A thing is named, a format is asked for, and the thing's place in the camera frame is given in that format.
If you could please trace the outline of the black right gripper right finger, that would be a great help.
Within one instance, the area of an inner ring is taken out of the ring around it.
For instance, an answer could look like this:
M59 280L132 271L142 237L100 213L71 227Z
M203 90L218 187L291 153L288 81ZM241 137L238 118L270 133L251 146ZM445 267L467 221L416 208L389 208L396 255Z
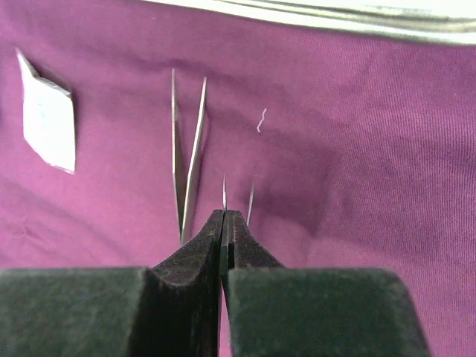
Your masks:
M234 356L429 356L405 284L381 268L287 268L225 213L220 274Z

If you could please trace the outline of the metal mesh tray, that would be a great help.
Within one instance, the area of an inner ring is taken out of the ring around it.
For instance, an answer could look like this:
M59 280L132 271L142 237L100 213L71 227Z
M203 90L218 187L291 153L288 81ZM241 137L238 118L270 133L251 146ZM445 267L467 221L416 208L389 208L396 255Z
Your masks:
M474 1L157 0L247 19L447 45L475 44Z

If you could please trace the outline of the purple cloth wrap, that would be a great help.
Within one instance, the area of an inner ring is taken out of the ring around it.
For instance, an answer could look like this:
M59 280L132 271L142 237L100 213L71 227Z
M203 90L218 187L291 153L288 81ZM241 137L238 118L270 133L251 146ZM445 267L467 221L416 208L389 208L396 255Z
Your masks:
M71 92L76 170L23 136L19 49ZM252 234L287 266L378 266L434 356L475 354L475 49L142 1L1 3L1 267L154 265L179 245L182 147L207 95L195 229L257 178Z

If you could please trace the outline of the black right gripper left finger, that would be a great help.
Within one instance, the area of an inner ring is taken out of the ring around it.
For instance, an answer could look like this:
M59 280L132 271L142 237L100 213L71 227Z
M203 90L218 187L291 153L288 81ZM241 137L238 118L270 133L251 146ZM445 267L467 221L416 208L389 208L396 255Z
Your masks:
M1 272L3 356L216 356L225 214L157 266Z

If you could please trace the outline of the white blue label packet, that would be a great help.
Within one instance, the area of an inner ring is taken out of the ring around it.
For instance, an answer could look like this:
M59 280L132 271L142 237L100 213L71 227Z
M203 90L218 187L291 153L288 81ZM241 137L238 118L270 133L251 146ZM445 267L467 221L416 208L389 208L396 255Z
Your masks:
M76 132L71 92L41 77L16 49L23 86L23 136L47 164L76 170Z

